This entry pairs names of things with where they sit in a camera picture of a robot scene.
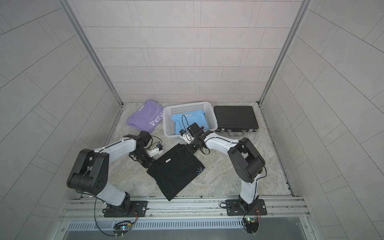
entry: black t-shirt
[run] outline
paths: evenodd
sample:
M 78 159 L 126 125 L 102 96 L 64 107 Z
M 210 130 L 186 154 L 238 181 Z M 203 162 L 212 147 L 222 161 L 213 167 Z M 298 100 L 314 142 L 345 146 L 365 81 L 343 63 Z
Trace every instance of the black t-shirt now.
M 204 170 L 204 165 L 194 155 L 184 151 L 183 147 L 183 144 L 177 144 L 147 170 L 168 201 Z

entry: tiled wall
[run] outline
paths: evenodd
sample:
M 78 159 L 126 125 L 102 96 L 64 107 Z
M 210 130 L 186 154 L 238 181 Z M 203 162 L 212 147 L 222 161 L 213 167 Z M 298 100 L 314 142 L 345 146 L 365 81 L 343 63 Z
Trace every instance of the tiled wall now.
M 314 0 L 262 105 L 329 240 L 384 239 L 383 32 L 384 1 Z
M 300 1 L 70 0 L 123 102 L 258 101 Z
M 56 1 L 0 1 L 0 239 L 43 238 L 118 110 Z

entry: cable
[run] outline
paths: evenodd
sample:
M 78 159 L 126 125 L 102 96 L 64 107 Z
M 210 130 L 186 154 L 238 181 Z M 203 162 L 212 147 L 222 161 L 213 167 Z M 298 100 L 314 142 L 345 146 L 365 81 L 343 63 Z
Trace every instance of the cable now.
M 183 124 L 184 130 L 185 130 L 185 137 L 187 138 L 188 141 L 192 141 L 192 138 L 188 139 L 188 132 L 187 132 L 187 129 L 185 128 L 185 125 L 183 122 L 183 117 L 185 117 L 185 120 L 187 121 L 188 127 L 189 127 L 189 123 L 188 123 L 187 117 L 185 115 L 182 115 L 181 116 L 181 123 Z
M 103 231 L 99 228 L 99 225 L 97 224 L 97 221 L 96 221 L 96 201 L 97 201 L 97 198 L 95 199 L 95 206 L 94 206 L 94 208 L 93 208 L 93 217 L 94 217 L 94 219 L 95 219 L 95 223 L 96 223 L 97 228 L 98 228 L 103 234 L 105 234 L 105 235 L 107 235 L 107 236 L 115 237 L 116 235 L 110 235 L 110 234 L 107 234 L 107 233 L 103 232 Z

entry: folded t-shirt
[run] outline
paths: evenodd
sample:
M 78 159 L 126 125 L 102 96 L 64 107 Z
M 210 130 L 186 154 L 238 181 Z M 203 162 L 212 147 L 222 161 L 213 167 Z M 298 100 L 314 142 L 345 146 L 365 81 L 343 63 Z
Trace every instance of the folded t-shirt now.
M 205 112 L 201 109 L 189 113 L 178 113 L 172 115 L 171 119 L 175 122 L 175 134 L 178 135 L 180 130 L 184 129 L 184 127 L 187 128 L 188 124 L 192 125 L 194 122 L 197 123 L 199 127 L 204 127 L 204 130 L 208 130 L 208 123 L 204 115 Z
M 204 170 L 204 165 L 192 154 L 187 153 L 183 144 L 177 144 L 164 153 L 147 170 L 161 192 L 170 201 Z
M 144 106 L 127 119 L 127 125 L 151 133 L 163 120 L 163 110 L 163 106 L 153 100 L 147 100 Z

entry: white plastic basket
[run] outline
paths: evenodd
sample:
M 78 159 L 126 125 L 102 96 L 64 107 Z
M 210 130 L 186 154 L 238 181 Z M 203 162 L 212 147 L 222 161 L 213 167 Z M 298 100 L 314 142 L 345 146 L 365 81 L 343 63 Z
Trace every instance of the white plastic basket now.
M 205 119 L 208 123 L 209 130 L 215 131 L 217 129 L 217 119 L 213 107 L 209 102 L 199 102 L 165 107 L 163 112 L 164 135 L 169 138 L 178 139 L 179 136 L 175 135 L 175 122 L 171 120 L 171 116 L 178 113 L 193 112 L 198 109 L 205 112 Z

